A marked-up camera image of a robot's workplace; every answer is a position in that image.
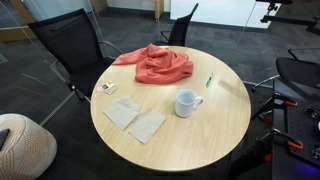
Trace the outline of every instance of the green pen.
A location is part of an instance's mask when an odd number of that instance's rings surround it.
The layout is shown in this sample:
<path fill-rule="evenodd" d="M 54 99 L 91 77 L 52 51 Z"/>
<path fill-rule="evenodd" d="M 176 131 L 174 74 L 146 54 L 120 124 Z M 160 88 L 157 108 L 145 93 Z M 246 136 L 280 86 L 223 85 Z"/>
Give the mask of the green pen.
<path fill-rule="evenodd" d="M 213 77 L 213 73 L 211 73 L 209 80 L 206 83 L 206 88 L 209 87 L 212 77 Z"/>

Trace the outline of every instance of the paper napkin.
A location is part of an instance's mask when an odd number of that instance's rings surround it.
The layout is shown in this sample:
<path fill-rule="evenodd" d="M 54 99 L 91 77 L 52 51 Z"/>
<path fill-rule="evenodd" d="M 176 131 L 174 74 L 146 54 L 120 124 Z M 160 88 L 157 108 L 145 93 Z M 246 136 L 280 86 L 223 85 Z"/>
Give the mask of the paper napkin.
<path fill-rule="evenodd" d="M 137 121 L 132 129 L 130 129 L 130 134 L 146 144 L 152 137 L 152 135 L 161 126 L 165 117 L 161 114 L 155 112 L 154 110 L 148 110 L 142 117 Z"/>
<path fill-rule="evenodd" d="M 125 96 L 114 101 L 103 113 L 124 130 L 139 114 L 140 108 L 141 105 L 135 103 L 129 96 Z"/>

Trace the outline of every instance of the mesh chair back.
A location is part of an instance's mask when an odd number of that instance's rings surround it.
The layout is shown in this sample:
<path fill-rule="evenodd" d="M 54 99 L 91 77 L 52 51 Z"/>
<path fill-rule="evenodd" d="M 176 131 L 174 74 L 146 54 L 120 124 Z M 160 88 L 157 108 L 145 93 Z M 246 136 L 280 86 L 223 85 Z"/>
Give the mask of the mesh chair back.
<path fill-rule="evenodd" d="M 175 46 L 185 46 L 185 40 L 187 36 L 187 30 L 190 23 L 190 20 L 193 16 L 193 13 L 198 8 L 198 3 L 194 6 L 192 12 L 185 16 L 178 18 L 173 25 L 172 31 L 170 33 L 168 45 L 175 45 Z"/>
<path fill-rule="evenodd" d="M 97 35 L 84 9 L 28 26 L 70 74 L 102 58 Z"/>

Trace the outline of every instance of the round table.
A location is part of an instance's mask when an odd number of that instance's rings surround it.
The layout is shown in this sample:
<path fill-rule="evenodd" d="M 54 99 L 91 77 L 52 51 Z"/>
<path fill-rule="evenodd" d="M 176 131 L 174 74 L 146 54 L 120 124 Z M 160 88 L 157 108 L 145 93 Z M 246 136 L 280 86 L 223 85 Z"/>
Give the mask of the round table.
<path fill-rule="evenodd" d="M 194 63 L 192 76 L 173 84 L 144 84 L 134 79 L 135 64 L 110 66 L 92 93 L 91 115 L 100 137 L 124 159 L 159 171 L 192 170 L 218 161 L 238 145 L 250 122 L 250 99 L 238 75 L 219 59 L 191 48 L 168 48 L 189 55 Z M 109 81 L 118 87 L 112 95 L 97 91 Z M 185 88 L 201 96 L 204 103 L 190 117 L 180 118 L 174 110 L 175 95 Z M 142 105 L 140 112 L 151 108 L 166 117 L 145 145 L 128 132 L 136 120 L 122 131 L 103 113 L 115 99 L 126 95 Z"/>

